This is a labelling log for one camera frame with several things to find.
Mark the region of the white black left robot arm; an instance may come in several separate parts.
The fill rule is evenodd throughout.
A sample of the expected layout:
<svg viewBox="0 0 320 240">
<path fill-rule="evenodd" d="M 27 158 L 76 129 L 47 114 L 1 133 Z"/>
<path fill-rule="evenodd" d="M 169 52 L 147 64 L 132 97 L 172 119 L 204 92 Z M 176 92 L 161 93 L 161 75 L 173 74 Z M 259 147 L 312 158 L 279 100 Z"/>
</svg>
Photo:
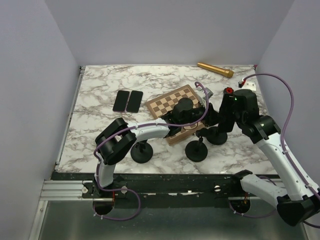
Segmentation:
<svg viewBox="0 0 320 240">
<path fill-rule="evenodd" d="M 178 101 L 173 110 L 156 120 L 129 124 L 121 117 L 115 119 L 95 139 L 94 156 L 99 163 L 93 191 L 101 198 L 110 194 L 116 164 L 122 161 L 131 149 L 141 152 L 138 155 L 149 160 L 153 149 L 147 140 L 172 137 L 183 127 L 197 123 L 214 126 L 219 120 L 219 113 L 211 103 L 194 108 L 192 100 L 185 97 Z"/>
</svg>

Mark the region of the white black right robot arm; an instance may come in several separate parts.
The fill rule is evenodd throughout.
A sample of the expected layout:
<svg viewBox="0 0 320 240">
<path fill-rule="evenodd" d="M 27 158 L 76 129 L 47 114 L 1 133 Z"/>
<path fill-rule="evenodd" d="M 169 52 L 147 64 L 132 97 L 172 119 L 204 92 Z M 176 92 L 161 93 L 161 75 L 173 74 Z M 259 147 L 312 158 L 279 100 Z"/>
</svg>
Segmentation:
<svg viewBox="0 0 320 240">
<path fill-rule="evenodd" d="M 292 227 L 318 214 L 320 187 L 290 153 L 275 120 L 260 114 L 256 94 L 249 89 L 226 88 L 219 114 L 222 122 L 218 124 L 218 132 L 229 133 L 237 125 L 268 158 L 284 184 L 281 188 L 242 170 L 231 177 L 230 191 L 236 196 L 247 192 L 261 198 L 275 207 L 282 220 Z"/>
</svg>

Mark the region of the black phone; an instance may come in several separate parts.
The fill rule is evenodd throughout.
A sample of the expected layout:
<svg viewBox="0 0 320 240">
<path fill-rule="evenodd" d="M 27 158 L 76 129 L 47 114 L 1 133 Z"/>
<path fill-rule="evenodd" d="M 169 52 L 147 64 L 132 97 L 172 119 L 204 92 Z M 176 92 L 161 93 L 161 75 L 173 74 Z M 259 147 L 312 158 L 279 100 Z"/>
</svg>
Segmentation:
<svg viewBox="0 0 320 240">
<path fill-rule="evenodd" d="M 130 93 L 130 97 L 126 106 L 126 111 L 129 113 L 138 113 L 141 106 L 142 98 L 142 91 L 133 90 Z"/>
<path fill-rule="evenodd" d="M 130 96 L 130 92 L 126 90 L 119 90 L 117 92 L 112 110 L 114 112 L 122 113 L 126 110 L 127 102 Z"/>
</svg>

